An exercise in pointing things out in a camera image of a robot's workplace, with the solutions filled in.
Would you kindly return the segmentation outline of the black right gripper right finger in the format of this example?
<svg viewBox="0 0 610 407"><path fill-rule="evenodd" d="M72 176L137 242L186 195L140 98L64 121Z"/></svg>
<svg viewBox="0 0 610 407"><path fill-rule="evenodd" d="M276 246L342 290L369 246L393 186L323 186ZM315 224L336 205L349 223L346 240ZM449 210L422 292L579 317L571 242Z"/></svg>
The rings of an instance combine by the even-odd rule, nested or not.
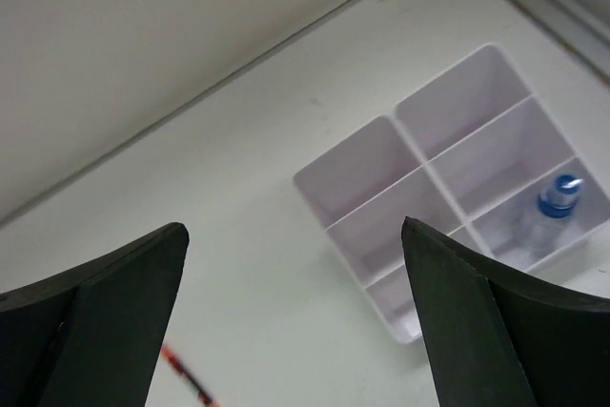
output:
<svg viewBox="0 0 610 407"><path fill-rule="evenodd" d="M606 406L609 301L408 217L402 248L441 406Z"/></svg>

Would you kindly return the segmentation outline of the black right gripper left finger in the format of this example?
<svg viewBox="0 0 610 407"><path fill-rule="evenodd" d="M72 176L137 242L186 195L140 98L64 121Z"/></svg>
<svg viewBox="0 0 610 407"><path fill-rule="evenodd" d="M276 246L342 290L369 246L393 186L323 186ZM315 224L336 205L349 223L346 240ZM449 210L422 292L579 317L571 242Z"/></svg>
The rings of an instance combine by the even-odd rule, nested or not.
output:
<svg viewBox="0 0 610 407"><path fill-rule="evenodd" d="M2 293L2 405L144 405L188 246L173 222Z"/></svg>

